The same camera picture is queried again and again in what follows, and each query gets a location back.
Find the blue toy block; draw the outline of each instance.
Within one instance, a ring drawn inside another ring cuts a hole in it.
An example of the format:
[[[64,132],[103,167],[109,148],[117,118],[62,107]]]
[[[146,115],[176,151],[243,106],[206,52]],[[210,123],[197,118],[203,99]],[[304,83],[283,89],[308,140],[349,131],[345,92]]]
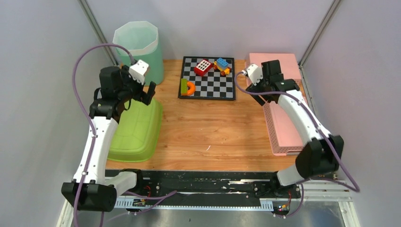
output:
[[[228,63],[227,63],[226,60],[224,60],[224,59],[222,59],[222,58],[219,58],[219,59],[217,59],[216,62],[217,62],[217,66],[218,66],[219,68],[221,68],[222,70],[227,69]]]

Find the chessboard mat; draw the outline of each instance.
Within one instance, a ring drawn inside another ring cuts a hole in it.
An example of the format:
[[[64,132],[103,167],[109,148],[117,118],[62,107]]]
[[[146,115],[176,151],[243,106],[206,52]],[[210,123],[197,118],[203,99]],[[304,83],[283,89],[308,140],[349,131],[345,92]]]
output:
[[[214,63],[219,57],[188,57],[183,58],[183,68],[181,70],[181,79],[194,83],[195,92],[190,96],[182,96],[180,86],[178,86],[179,98],[194,99],[216,99],[216,100],[235,100],[234,84],[234,58],[222,58],[227,61],[232,71],[225,77],[220,75],[219,70],[211,68],[203,77],[195,75],[193,69],[203,59]]]

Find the red toy block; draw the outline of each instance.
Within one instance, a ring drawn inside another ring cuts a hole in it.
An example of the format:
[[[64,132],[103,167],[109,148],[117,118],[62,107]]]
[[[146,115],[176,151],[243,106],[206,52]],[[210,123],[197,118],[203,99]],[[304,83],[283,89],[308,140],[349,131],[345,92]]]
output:
[[[193,68],[193,71],[196,75],[203,77],[213,67],[213,65],[213,63],[203,59],[195,68]]]

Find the orange ring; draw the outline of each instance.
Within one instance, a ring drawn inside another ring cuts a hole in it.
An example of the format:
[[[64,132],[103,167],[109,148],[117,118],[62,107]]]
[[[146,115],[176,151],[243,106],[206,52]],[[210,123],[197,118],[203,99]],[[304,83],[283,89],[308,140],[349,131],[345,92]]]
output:
[[[195,93],[195,85],[192,82],[187,81],[187,86],[189,87],[187,95],[191,96],[193,93]]]

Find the pink storage box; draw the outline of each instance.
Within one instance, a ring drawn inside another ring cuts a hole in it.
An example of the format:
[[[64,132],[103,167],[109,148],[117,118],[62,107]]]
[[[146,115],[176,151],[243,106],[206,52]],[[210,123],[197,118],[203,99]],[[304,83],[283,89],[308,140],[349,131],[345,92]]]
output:
[[[284,79],[293,79],[300,86],[301,73],[295,55],[290,53],[250,53],[245,62],[245,67],[249,64],[257,64],[265,61],[279,60]],[[270,145],[273,154],[276,156],[296,155],[304,145],[294,124],[286,112],[275,102],[265,103],[263,112],[269,133]]]

